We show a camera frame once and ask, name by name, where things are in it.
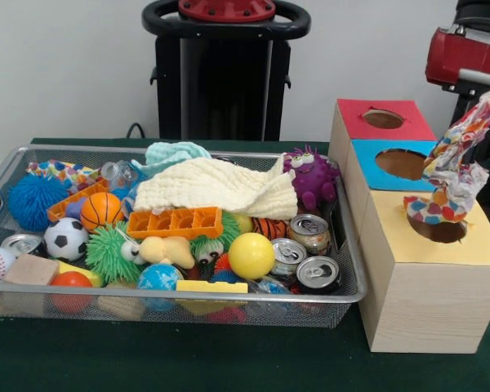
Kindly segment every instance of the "white cloth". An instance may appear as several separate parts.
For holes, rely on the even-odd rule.
[[[134,209],[219,207],[247,216],[289,220],[297,214],[293,179],[294,171],[283,173],[283,156],[265,172],[219,159],[189,159],[142,182]]]

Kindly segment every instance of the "green table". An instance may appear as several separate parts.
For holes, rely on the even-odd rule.
[[[46,140],[146,146],[149,140]],[[201,142],[282,152],[301,143]],[[326,153],[326,143],[312,143]],[[490,391],[490,326],[476,355],[372,354],[357,306],[335,330],[0,318],[0,390]]]

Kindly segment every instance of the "purple plush toy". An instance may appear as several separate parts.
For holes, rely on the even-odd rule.
[[[334,201],[334,180],[340,172],[327,159],[321,158],[318,150],[312,151],[307,145],[305,151],[294,149],[293,153],[287,153],[285,159],[284,171],[294,170],[296,173],[292,184],[307,210],[314,210],[322,200]]]

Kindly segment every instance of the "wire mesh basket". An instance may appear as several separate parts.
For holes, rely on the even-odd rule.
[[[277,154],[214,152],[240,166],[267,171]],[[105,162],[144,162],[144,149],[29,145],[13,150],[0,166],[0,244],[22,232],[7,208],[9,189],[31,162],[50,159],[101,167]],[[31,286],[0,283],[0,316],[49,319],[233,323],[247,325],[334,328],[352,303],[366,292],[366,281],[352,217],[341,181],[337,181],[340,221],[345,244],[329,255],[341,269],[342,285],[333,295],[225,294],[114,288]]]

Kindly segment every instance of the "soda can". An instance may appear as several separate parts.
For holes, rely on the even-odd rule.
[[[307,257],[303,245],[288,238],[276,238],[272,241],[276,261],[270,274],[286,286],[296,281],[297,266]]]
[[[302,261],[296,276],[301,292],[306,294],[330,294],[341,286],[340,266],[330,257],[314,256]]]
[[[302,244],[311,256],[324,256],[330,250],[328,223],[316,215],[302,214],[292,218],[289,237]]]
[[[47,249],[42,237],[32,234],[15,234],[2,242],[2,247],[11,251],[16,257],[34,255],[47,258]]]

